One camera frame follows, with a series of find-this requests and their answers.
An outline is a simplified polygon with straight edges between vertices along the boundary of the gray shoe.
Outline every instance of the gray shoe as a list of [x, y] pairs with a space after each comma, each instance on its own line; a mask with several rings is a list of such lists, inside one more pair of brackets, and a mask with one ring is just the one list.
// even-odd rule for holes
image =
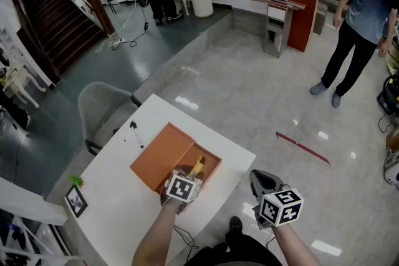
[[314, 85], [313, 87], [311, 87], [310, 88], [310, 92], [311, 92], [311, 94], [313, 94], [313, 95], [318, 95], [318, 94], [320, 94], [320, 93], [322, 93], [322, 92], [324, 92], [324, 91], [326, 91], [326, 87], [324, 86], [324, 84], [321, 82], [321, 83], [318, 83], [317, 85]]
[[332, 101], [331, 104], [334, 108], [338, 108], [339, 105], [341, 104], [341, 98], [339, 95], [337, 95], [337, 93], [334, 93], [334, 95], [332, 96]]

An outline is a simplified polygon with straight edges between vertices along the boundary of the floor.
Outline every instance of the floor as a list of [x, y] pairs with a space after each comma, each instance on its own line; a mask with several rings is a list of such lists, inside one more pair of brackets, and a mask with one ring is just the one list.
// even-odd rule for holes
[[[306, 53], [288, 48], [277, 59], [262, 51], [259, 37], [231, 29], [205, 53], [185, 59], [164, 85], [138, 92], [156, 93], [255, 153], [251, 169], [278, 175], [297, 188], [305, 204], [292, 226], [322, 265], [397, 265], [399, 191], [384, 181], [385, 135], [377, 127], [383, 113], [376, 96], [387, 77], [384, 60], [374, 55], [338, 109], [331, 106], [331, 97], [350, 58], [330, 90], [318, 97], [309, 93], [337, 38], [337, 31], [326, 25], [321, 36], [312, 35]], [[183, 105], [177, 97], [190, 103]], [[326, 157], [331, 168], [277, 138], [277, 131]], [[196, 244], [221, 242], [233, 215], [243, 220], [245, 233], [265, 244], [273, 235], [270, 229], [257, 228], [251, 216], [255, 205], [247, 173]], [[83, 234], [74, 237], [74, 245], [89, 256], [89, 265], [104, 265]], [[287, 265], [275, 240], [269, 248]], [[184, 265], [187, 253], [184, 250], [171, 265]]]
[[[116, 5], [117, 14], [106, 7], [116, 30], [122, 29], [134, 7], [134, 4]], [[208, 19], [196, 18], [191, 11], [190, 17], [160, 27], [155, 26], [150, 7], [144, 12], [149, 29], [137, 40], [136, 47], [124, 44], [112, 51], [104, 46], [96, 54], [98, 44], [67, 72], [52, 91], [41, 93], [32, 85], [28, 86], [27, 91], [41, 107], [36, 110], [30, 104], [23, 106], [32, 115], [26, 136], [15, 130], [10, 121], [0, 122], [0, 176], [46, 197], [83, 147], [77, 109], [80, 91], [91, 82], [103, 81], [134, 92], [166, 61], [231, 11], [215, 9], [214, 15]], [[144, 22], [142, 9], [137, 6], [118, 35], [127, 40], [134, 39], [143, 32]]]

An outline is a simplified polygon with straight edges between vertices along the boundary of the open box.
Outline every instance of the open box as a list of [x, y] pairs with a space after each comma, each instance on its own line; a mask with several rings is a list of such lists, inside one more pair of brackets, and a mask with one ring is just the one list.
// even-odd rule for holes
[[165, 181], [173, 169], [192, 168], [199, 156], [205, 157], [202, 188], [221, 163], [221, 158], [168, 123], [143, 153], [133, 162], [130, 169], [153, 191], [161, 193]]

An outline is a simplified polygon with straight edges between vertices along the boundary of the pen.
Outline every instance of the pen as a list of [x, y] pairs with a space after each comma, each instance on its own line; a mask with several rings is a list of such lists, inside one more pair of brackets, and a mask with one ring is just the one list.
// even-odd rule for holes
[[143, 145], [142, 139], [140, 138], [140, 134], [139, 134], [139, 132], [137, 130], [137, 124], [134, 121], [132, 121], [130, 123], [130, 127], [131, 128], [133, 127], [133, 129], [135, 130], [136, 138], [137, 138], [138, 144], [140, 145], [140, 148], [144, 149], [144, 145]]

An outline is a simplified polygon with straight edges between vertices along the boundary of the person's arm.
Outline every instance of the person's arm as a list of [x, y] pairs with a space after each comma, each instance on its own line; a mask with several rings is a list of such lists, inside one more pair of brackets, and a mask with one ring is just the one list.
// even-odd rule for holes
[[388, 34], [387, 34], [387, 39], [382, 42], [380, 46], [380, 51], [378, 51], [378, 56], [379, 57], [384, 57], [386, 56], [389, 46], [392, 42], [393, 39], [393, 34], [395, 32], [395, 25], [397, 23], [397, 10], [392, 8], [391, 12], [389, 13], [388, 16]]
[[137, 247], [132, 266], [164, 266], [170, 246], [176, 210], [181, 201], [171, 199], [161, 209], [150, 230]]
[[288, 266], [321, 266], [290, 225], [272, 228]]
[[335, 16], [332, 20], [332, 24], [334, 25], [334, 27], [336, 29], [340, 29], [340, 27], [341, 27], [341, 24], [343, 22], [342, 11], [344, 11], [345, 6], [347, 5], [348, 1], [349, 0], [339, 0], [339, 5], [337, 8], [337, 11], [335, 12]]

